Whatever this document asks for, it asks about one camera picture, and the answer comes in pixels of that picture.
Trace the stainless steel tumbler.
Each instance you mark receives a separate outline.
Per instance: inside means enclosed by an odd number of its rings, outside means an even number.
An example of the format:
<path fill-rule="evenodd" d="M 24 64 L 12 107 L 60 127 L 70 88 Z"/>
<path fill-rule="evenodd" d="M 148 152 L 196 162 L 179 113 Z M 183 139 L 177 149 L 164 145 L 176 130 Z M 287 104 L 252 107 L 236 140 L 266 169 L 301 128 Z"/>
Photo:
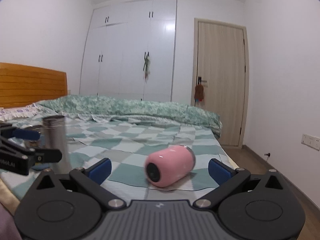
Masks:
<path fill-rule="evenodd" d="M 66 139 L 65 117 L 63 115 L 47 116 L 42 119 L 42 131 L 46 148 L 58 149 L 62 158 L 52 164 L 55 173 L 66 174 L 72 170 Z"/>

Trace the pink steel cup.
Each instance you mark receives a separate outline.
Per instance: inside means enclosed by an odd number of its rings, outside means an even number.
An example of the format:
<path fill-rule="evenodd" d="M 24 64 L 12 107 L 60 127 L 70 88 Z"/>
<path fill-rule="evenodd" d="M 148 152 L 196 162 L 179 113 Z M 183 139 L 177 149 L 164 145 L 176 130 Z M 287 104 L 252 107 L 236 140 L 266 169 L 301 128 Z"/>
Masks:
<path fill-rule="evenodd" d="M 153 186 L 165 188 L 187 176 L 195 164 L 191 148 L 174 145 L 150 154 L 144 163 L 144 171 Z"/>

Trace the floral ruffled pillow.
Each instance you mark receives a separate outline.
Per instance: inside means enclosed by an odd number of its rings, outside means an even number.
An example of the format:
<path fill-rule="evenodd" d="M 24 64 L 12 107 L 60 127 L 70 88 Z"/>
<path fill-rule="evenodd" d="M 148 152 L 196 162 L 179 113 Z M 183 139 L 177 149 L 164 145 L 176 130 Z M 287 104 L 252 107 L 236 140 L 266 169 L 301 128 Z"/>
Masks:
<path fill-rule="evenodd" d="M 20 119 L 34 119 L 42 117 L 52 111 L 47 107 L 37 103 L 32 103 L 23 107 L 3 108 L 1 107 L 1 121 L 11 121 Z"/>

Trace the green checkered bed blanket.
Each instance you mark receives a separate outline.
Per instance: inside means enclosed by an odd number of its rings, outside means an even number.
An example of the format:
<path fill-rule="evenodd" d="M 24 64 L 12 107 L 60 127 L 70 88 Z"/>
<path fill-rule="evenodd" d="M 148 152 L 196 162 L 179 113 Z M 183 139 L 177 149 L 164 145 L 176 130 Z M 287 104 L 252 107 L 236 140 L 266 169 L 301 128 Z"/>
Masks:
<path fill-rule="evenodd" d="M 205 127 L 130 118 L 66 118 L 65 121 L 71 166 L 87 168 L 103 158 L 110 159 L 112 172 L 102 186 L 126 202 L 133 199 L 194 201 L 217 187 L 208 173 L 210 159 L 235 167 L 212 131 Z M 152 186 L 144 173 L 147 156 L 174 145 L 193 150 L 196 159 L 193 170 L 170 187 Z"/>

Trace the wooden headboard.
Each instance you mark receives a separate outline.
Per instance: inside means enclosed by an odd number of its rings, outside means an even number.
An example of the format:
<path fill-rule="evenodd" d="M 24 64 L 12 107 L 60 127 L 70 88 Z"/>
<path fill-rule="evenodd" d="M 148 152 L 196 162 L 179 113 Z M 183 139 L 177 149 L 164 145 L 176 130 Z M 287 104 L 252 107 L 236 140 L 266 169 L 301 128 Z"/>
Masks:
<path fill-rule="evenodd" d="M 0 104 L 23 107 L 68 94 L 65 72 L 13 63 L 1 63 Z"/>

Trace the green floral duvet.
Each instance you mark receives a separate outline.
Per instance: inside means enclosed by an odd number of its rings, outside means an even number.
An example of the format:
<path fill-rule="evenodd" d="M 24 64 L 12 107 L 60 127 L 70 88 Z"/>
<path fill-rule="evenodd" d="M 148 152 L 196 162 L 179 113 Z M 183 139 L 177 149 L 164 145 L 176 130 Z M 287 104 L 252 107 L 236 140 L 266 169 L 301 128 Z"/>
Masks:
<path fill-rule="evenodd" d="M 213 134 L 221 137 L 222 122 L 216 113 L 176 102 L 155 102 L 117 99 L 107 96 L 68 95 L 54 100 L 35 103 L 47 111 L 68 116 L 115 118 L 129 117 L 171 120 L 181 124 L 210 128 Z"/>

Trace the green hanging toy on wardrobe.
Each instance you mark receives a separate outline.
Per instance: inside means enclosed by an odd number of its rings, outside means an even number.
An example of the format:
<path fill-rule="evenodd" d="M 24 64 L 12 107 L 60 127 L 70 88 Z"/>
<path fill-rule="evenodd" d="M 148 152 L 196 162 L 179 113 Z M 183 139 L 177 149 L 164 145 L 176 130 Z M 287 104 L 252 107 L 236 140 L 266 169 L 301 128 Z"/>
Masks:
<path fill-rule="evenodd" d="M 149 74 L 150 74 L 150 54 L 149 54 L 149 52 L 144 54 L 143 72 L 144 72 L 144 80 L 147 82 Z"/>

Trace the beige wooden door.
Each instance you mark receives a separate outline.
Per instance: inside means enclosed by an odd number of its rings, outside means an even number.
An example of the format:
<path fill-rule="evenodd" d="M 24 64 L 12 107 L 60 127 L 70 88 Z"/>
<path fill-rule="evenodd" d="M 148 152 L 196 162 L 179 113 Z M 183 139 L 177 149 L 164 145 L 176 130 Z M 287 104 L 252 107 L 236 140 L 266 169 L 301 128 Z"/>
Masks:
<path fill-rule="evenodd" d="M 249 55 L 246 27 L 196 18 L 194 20 L 193 84 L 203 83 L 204 99 L 193 106 L 214 112 L 223 124 L 219 143 L 240 148 L 248 109 Z"/>

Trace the white wardrobe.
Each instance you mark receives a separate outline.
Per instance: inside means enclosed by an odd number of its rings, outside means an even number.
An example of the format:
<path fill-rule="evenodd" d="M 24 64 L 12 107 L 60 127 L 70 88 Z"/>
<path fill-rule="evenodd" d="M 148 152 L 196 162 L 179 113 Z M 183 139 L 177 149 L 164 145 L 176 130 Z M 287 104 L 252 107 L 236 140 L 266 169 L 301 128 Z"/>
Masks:
<path fill-rule="evenodd" d="M 177 0 L 140 0 L 94 9 L 79 93 L 168 102 L 172 97 Z M 150 74 L 144 80 L 144 54 Z"/>

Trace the white wall socket panel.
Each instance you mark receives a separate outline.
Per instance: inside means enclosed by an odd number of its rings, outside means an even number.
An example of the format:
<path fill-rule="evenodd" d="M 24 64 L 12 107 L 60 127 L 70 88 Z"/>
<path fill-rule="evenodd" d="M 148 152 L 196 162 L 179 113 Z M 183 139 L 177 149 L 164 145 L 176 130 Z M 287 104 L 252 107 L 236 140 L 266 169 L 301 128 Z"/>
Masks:
<path fill-rule="evenodd" d="M 301 143 L 303 145 L 309 146 L 310 148 L 313 148 L 314 150 L 319 151 L 320 150 L 320 138 L 314 137 L 307 134 L 302 134 L 302 140 Z"/>

